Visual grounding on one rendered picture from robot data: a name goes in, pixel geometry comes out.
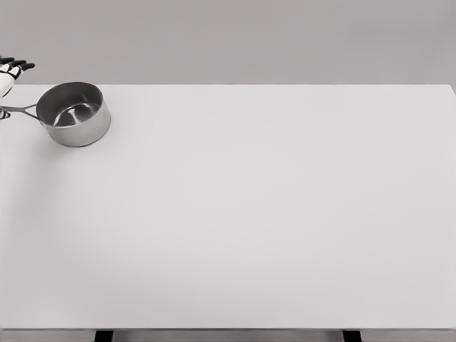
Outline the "steel saucepan with long handle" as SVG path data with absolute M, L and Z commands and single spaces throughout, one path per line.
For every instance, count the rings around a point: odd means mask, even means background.
M 0 105 L 0 120 L 23 113 L 37 120 L 59 145 L 85 147 L 109 130 L 111 114 L 102 91 L 86 82 L 68 82 L 47 90 L 33 105 Z

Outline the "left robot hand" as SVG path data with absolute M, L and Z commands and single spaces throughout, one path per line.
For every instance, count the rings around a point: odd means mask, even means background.
M 36 66 L 26 60 L 0 56 L 0 99 L 9 94 L 18 78 Z

